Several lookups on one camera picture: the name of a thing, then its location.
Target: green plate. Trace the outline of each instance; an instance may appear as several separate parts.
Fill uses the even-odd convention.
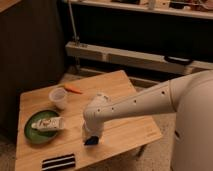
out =
[[[24,127],[24,134],[27,140],[32,144],[43,144],[52,140],[58,131],[41,132],[31,127],[32,123],[39,119],[58,117],[58,113],[52,110],[43,110],[35,113],[26,123]]]

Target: wall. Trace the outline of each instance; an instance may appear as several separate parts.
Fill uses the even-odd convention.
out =
[[[55,84],[65,65],[56,0],[22,0],[0,13],[0,133],[15,140],[21,92]]]

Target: white object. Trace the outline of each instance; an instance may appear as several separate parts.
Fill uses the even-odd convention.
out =
[[[84,110],[83,140],[101,137],[106,121],[177,112],[173,171],[213,169],[213,71],[166,81],[118,101],[99,93]]]
[[[37,122],[32,123],[31,127],[41,132],[58,131],[64,129],[65,124],[62,117],[51,117],[40,119]]]
[[[49,94],[49,99],[53,104],[64,110],[67,106],[67,91],[64,88],[55,88]]]

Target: black object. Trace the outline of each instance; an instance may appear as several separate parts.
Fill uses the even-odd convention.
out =
[[[112,2],[120,2],[126,4],[139,4],[139,0],[112,0]]]
[[[180,65],[189,65],[193,62],[192,59],[177,59],[169,56],[165,56],[164,60],[166,60],[167,62],[176,63]]]
[[[97,145],[99,142],[99,138],[97,136],[91,136],[89,139],[86,140],[84,145]]]
[[[183,9],[187,1],[185,0],[172,0],[169,4],[169,7],[175,9]]]
[[[75,167],[74,154],[54,157],[42,161],[42,171],[56,171],[59,169],[67,169],[70,167]]]

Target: table leg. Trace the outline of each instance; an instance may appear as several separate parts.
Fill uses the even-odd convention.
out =
[[[138,158],[141,157],[141,155],[143,154],[145,148],[146,148],[146,145],[141,146],[139,151],[138,151],[138,153],[136,154],[136,157],[138,157]]]

